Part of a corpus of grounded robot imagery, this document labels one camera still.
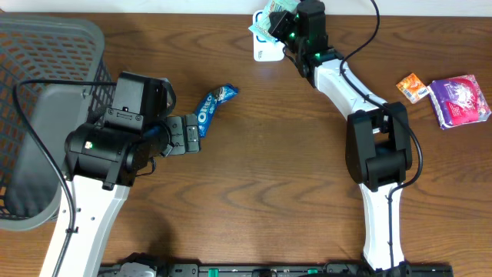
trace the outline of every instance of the blue snack package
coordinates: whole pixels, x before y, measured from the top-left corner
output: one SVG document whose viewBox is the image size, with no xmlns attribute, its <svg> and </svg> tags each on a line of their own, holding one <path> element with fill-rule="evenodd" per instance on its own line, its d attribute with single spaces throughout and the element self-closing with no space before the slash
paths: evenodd
<svg viewBox="0 0 492 277">
<path fill-rule="evenodd" d="M 238 93 L 238 88 L 231 84 L 226 84 L 209 92 L 205 99 L 201 100 L 196 111 L 194 111 L 198 118 L 198 134 L 200 138 L 204 138 L 207 135 L 208 127 L 214 118 L 217 107 L 233 99 Z"/>
</svg>

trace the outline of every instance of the orange snack packet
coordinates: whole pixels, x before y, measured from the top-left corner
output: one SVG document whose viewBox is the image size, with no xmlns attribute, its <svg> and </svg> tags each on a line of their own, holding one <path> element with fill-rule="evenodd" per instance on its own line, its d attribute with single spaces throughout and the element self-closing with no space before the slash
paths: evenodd
<svg viewBox="0 0 492 277">
<path fill-rule="evenodd" d="M 412 104 L 417 103 L 429 94 L 429 89 L 414 73 L 401 80 L 401 82 L 397 84 L 397 87 L 405 96 L 407 96 Z"/>
</svg>

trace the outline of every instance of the wood grain surface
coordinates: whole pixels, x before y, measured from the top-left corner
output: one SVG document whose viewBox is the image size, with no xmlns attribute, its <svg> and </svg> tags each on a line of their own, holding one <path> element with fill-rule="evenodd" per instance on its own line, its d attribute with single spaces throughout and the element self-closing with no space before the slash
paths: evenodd
<svg viewBox="0 0 492 277">
<path fill-rule="evenodd" d="M 203 263 L 359 259 L 364 209 L 345 165 L 345 120 L 287 59 L 254 61 L 251 16 L 57 16 L 102 29 L 113 78 L 169 78 L 175 115 L 224 83 L 241 89 L 218 109 L 200 153 L 159 159 L 155 174 L 137 180 L 104 262 L 133 252 Z M 347 54 L 374 24 L 328 16 L 330 42 Z M 383 17 L 378 37 L 350 61 L 368 88 L 407 106 L 424 150 L 424 173 L 402 196 L 405 257 L 448 262 L 455 276 L 492 275 L 492 124 L 442 131 L 430 102 L 410 104 L 395 84 L 411 72 L 426 83 L 475 74 L 492 103 L 491 47 L 492 18 Z M 53 228 L 0 231 L 0 275 L 37 275 Z"/>
</svg>

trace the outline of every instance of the purple package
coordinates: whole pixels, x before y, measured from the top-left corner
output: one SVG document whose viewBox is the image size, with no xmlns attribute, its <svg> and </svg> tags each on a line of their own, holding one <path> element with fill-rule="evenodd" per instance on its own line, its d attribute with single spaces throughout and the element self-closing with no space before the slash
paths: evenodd
<svg viewBox="0 0 492 277">
<path fill-rule="evenodd" d="M 473 75 L 434 81 L 430 100 L 443 130 L 486 121 L 491 112 Z"/>
</svg>

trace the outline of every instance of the white wall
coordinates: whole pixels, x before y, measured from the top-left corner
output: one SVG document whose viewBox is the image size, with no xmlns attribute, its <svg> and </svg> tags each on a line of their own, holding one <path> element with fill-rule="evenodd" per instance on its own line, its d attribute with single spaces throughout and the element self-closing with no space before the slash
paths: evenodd
<svg viewBox="0 0 492 277">
<path fill-rule="evenodd" d="M 373 15 L 369 0 L 323 0 L 332 15 Z M 267 0 L 0 0 L 5 12 L 252 14 Z M 492 0 L 377 0 L 382 15 L 492 16 Z"/>
</svg>

